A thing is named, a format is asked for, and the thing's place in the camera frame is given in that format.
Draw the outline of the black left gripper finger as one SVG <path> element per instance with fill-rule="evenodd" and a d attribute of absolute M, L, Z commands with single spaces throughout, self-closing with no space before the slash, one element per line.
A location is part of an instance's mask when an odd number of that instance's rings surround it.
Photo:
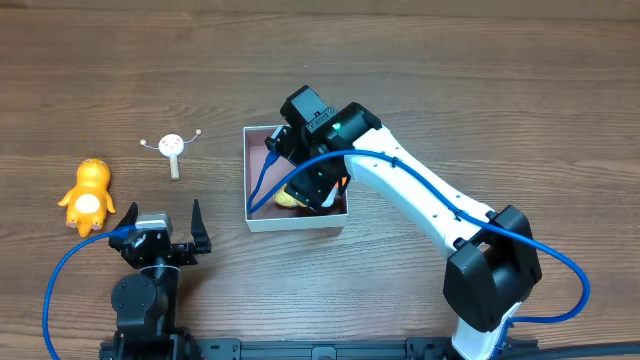
<path fill-rule="evenodd" d="M 124 217 L 114 228 L 116 234 L 128 234 L 135 229 L 139 210 L 136 202 L 132 202 Z"/>
<path fill-rule="evenodd" d="M 210 253 L 212 249 L 211 240 L 204 226 L 199 201 L 193 202 L 191 218 L 191 235 L 198 254 Z"/>

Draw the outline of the white and yellow duck plush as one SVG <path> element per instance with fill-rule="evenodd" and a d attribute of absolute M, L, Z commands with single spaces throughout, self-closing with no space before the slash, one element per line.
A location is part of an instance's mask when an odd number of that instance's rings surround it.
<path fill-rule="evenodd" d="M 338 181 L 336 183 L 336 185 L 334 186 L 332 191 L 329 193 L 329 195 L 327 196 L 325 201 L 322 203 L 322 205 L 321 205 L 322 208 L 328 208 L 328 207 L 331 207 L 334 204 L 336 197 L 339 195 L 340 187 L 341 186 L 346 186 L 348 180 L 349 180 L 348 177 L 343 177 L 340 181 Z M 289 208 L 289 209 L 292 209 L 292 208 L 308 208 L 308 205 L 305 205 L 303 202 L 301 202 L 301 201 L 297 200 L 295 197 L 289 195 L 285 191 L 285 188 L 286 188 L 286 186 L 283 185 L 276 192 L 276 194 L 273 196 L 273 200 L 275 201 L 275 203 L 278 206 L 284 207 L 284 208 Z"/>

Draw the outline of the orange bear figure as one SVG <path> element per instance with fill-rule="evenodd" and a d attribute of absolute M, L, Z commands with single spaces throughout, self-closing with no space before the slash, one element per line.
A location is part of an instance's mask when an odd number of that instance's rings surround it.
<path fill-rule="evenodd" d="M 113 199 L 108 192 L 111 173 L 99 159 L 84 160 L 76 172 L 76 184 L 58 202 L 66 208 L 65 224 L 75 228 L 81 237 L 103 228 L 108 214 L 115 214 Z"/>

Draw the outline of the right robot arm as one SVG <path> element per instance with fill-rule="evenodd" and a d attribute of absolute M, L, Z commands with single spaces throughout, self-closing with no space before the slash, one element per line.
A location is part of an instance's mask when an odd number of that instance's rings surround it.
<path fill-rule="evenodd" d="M 280 114 L 287 124 L 265 144 L 297 170 L 281 190 L 313 211 L 329 206 L 352 180 L 385 196 L 446 260 L 443 293 L 458 316 L 450 358 L 494 358 L 508 320 L 541 278 L 536 250 L 517 239 L 531 235 L 526 216 L 463 195 L 358 103 L 336 110 L 303 86 Z"/>

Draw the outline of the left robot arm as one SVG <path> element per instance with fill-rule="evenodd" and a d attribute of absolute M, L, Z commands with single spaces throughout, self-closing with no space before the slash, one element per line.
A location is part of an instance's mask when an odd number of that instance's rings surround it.
<path fill-rule="evenodd" d="M 167 213 L 143 213 L 133 203 L 109 237 L 109 246 L 136 270 L 111 293 L 116 313 L 113 340 L 100 346 L 101 360 L 203 360 L 191 331 L 176 325 L 181 268 L 212 250 L 199 203 L 193 203 L 191 242 L 171 241 Z"/>

